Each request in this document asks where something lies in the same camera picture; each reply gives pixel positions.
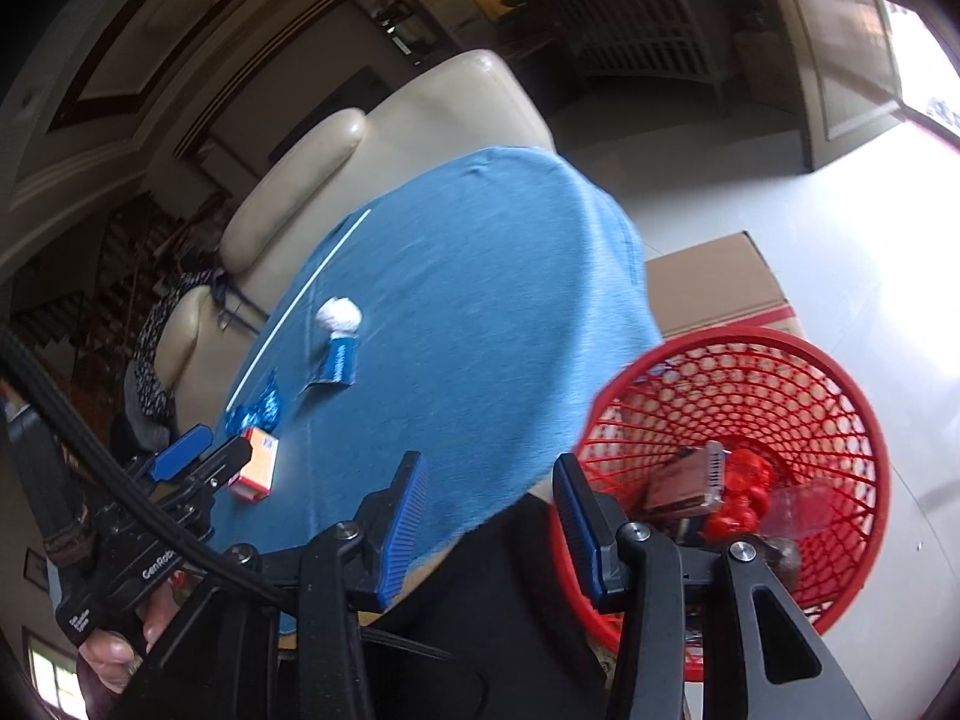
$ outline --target crumpled blue foil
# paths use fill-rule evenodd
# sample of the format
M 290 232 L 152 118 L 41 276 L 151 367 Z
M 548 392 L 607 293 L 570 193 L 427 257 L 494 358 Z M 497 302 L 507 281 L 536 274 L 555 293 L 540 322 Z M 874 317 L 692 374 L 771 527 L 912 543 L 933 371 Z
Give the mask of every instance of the crumpled blue foil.
M 224 432 L 229 437 L 238 436 L 248 427 L 258 427 L 267 433 L 274 432 L 280 424 L 280 393 L 277 391 L 277 372 L 271 371 L 263 391 L 250 406 L 234 406 L 227 412 Z

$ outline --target screw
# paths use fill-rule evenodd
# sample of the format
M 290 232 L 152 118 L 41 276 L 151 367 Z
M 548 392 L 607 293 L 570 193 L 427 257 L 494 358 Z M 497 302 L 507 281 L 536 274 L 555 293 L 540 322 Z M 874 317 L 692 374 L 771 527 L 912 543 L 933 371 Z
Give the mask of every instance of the screw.
M 620 532 L 628 541 L 647 541 L 650 538 L 650 527 L 643 522 L 628 522 L 620 528 Z
M 340 541 L 350 541 L 352 538 L 357 538 L 360 535 L 360 526 L 355 522 L 338 522 L 334 526 L 336 530 L 336 536 Z
M 730 556 L 733 560 L 750 562 L 757 556 L 757 548 L 747 541 L 735 541 L 730 545 Z
M 230 555 L 233 555 L 234 560 L 243 565 L 245 562 L 250 562 L 251 557 L 253 557 L 253 547 L 249 544 L 234 544 L 230 548 Z

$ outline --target tile floor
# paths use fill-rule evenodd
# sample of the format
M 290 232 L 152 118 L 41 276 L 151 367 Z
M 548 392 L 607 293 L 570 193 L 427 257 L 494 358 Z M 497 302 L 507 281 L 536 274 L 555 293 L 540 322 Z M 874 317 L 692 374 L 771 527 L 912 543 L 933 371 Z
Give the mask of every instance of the tile floor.
M 660 100 L 651 127 L 609 127 L 613 111 L 643 108 L 616 104 L 630 94 L 563 111 L 560 152 L 621 203 L 648 258 L 748 230 L 810 341 L 880 419 L 887 532 L 826 640 L 874 720 L 912 720 L 960 659 L 960 153 L 901 124 L 804 175 L 789 115 L 741 103 L 724 118 L 704 103 L 699 122 L 685 108 L 664 128 Z M 688 693 L 696 707 L 702 688 Z

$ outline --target open door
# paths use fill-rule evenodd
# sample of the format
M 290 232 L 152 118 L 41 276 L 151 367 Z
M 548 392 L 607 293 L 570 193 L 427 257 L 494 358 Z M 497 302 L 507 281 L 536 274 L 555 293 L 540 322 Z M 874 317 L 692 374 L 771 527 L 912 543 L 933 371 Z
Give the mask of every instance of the open door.
M 803 157 L 818 170 L 899 122 L 899 74 L 880 0 L 775 0 L 803 93 Z

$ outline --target white stripe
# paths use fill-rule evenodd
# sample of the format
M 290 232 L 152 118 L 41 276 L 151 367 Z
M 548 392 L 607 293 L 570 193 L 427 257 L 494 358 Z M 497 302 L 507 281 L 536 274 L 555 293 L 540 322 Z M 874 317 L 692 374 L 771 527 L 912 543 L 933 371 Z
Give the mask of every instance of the white stripe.
M 357 221 L 354 221 L 353 226 L 349 228 L 349 230 L 347 230 L 346 233 L 344 233 L 344 237 L 342 237 L 337 242 L 337 245 L 335 245 L 335 247 L 333 247 L 333 249 L 330 250 L 330 254 L 326 255 L 325 258 L 323 258 L 323 262 L 321 262 L 317 266 L 317 269 L 313 271 L 313 275 L 310 276 L 309 279 L 307 279 L 306 284 L 304 284 L 304 286 L 299 291 L 299 293 L 296 294 L 294 301 L 287 307 L 287 310 L 283 312 L 283 316 L 280 317 L 280 321 L 277 322 L 277 325 L 270 331 L 270 335 L 267 336 L 267 340 L 263 341 L 263 346 L 259 348 L 259 350 L 256 353 L 256 357 L 253 358 L 253 362 L 251 362 L 250 367 L 247 368 L 247 372 L 243 374 L 243 378 L 240 380 L 240 384 L 237 385 L 237 389 L 234 389 L 233 394 L 232 396 L 230 396 L 230 401 L 229 403 L 227 403 L 227 408 L 225 410 L 229 411 L 230 409 L 233 408 L 233 404 L 237 399 L 237 395 L 240 394 L 240 391 L 243 389 L 243 385 L 247 384 L 247 379 L 250 378 L 250 374 L 253 371 L 253 369 L 256 368 L 256 364 L 260 362 L 260 358 L 263 356 L 263 353 L 267 350 L 267 346 L 270 346 L 270 342 L 274 339 L 274 336 L 277 334 L 277 331 L 280 330 L 280 328 L 283 326 L 283 322 L 286 322 L 287 317 L 290 316 L 290 312 L 292 312 L 296 308 L 296 305 L 299 303 L 299 300 L 306 294 L 306 290 L 310 289 L 310 285 L 313 284 L 314 279 L 316 279 L 317 276 L 320 275 L 320 271 L 326 268 L 326 264 L 328 264 L 328 262 L 332 259 L 333 255 L 335 255 L 340 250 L 340 247 L 342 247 L 342 245 L 344 245 L 347 242 L 347 238 L 353 235 L 353 231 L 360 226 L 360 223 L 365 218 L 367 218 L 367 215 L 371 212 L 371 210 L 373 209 L 368 208 L 366 211 L 363 211 L 363 215 L 361 215 L 361 217 Z

